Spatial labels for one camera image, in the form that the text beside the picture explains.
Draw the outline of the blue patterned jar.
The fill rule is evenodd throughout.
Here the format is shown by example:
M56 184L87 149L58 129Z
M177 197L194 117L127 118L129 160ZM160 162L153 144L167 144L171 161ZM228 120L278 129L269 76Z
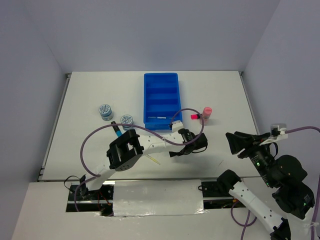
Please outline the blue patterned jar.
M133 129L134 119L131 115L125 114L120 118L120 123L123 124L122 128L124 131Z
M98 112L104 121L110 121L113 118L112 108L108 104L102 104L98 108Z

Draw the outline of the yellow thin pen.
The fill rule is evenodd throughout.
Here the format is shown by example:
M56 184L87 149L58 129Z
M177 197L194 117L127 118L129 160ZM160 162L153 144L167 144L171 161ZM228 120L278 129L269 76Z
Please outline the yellow thin pen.
M160 165L160 163L153 157L151 157L150 155L146 155L147 158L149 158L150 160L152 160L154 163Z

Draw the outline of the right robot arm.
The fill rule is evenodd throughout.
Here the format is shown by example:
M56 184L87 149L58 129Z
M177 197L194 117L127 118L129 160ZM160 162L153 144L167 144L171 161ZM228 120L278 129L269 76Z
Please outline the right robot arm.
M239 200L263 224L272 240L316 240L320 196L304 184L308 174L297 158L275 158L270 152L270 145L287 139L289 133L286 128L278 128L262 135L238 131L225 134L231 153L250 159L266 186L276 189L272 198L285 215L268 207L230 169L217 178L217 190Z

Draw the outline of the blue thin pen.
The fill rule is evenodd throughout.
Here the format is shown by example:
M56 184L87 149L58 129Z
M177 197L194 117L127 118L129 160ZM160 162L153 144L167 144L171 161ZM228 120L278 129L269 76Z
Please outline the blue thin pen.
M148 116L148 119L167 119L166 116Z

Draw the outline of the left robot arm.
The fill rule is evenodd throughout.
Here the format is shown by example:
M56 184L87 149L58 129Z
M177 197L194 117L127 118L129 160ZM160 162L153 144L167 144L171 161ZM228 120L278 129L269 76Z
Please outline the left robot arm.
M169 153L172 158L197 153L207 147L208 140L204 133L195 135L184 128L160 137L139 135L130 129L109 144L106 160L97 166L94 174L81 177L78 192L84 200L95 198L106 180L116 172L131 169L143 156Z

